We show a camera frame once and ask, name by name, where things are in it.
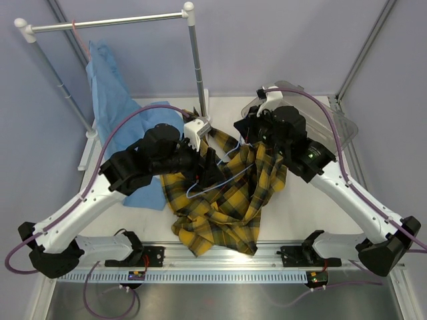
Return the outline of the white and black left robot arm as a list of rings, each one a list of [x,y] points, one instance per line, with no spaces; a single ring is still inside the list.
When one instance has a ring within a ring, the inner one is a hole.
[[[133,231],[110,237],[84,237],[80,232],[110,207],[148,186],[155,176],[181,173],[202,187],[220,181],[223,175],[215,150],[201,153],[201,139],[210,131],[203,117],[186,123],[182,132],[165,123],[156,125],[104,161],[86,188],[50,217],[20,225],[18,232],[31,249],[29,259],[35,270],[56,279],[79,265],[98,261],[118,267],[139,265],[144,247]]]

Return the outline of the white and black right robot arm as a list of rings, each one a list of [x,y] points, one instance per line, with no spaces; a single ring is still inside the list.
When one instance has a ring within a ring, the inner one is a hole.
[[[281,156],[294,175],[326,194],[361,228],[360,234],[352,235],[314,231],[302,244],[306,263],[316,265],[331,258],[359,261],[373,274],[385,277],[410,249],[420,222],[391,211],[385,217],[375,212],[382,204],[363,188],[353,190],[359,184],[345,179],[335,155],[308,137],[306,118],[294,106],[273,111],[250,107],[234,127],[248,143],[263,143]]]

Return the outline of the yellow plaid shirt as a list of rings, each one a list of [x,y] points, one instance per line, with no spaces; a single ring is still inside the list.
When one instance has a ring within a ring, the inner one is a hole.
[[[202,189],[181,173],[162,175],[166,203],[177,217],[171,230],[196,257],[214,245],[254,255],[262,208],[285,187],[288,169],[264,143],[241,145],[218,129],[209,136],[230,158],[217,159],[225,183]]]

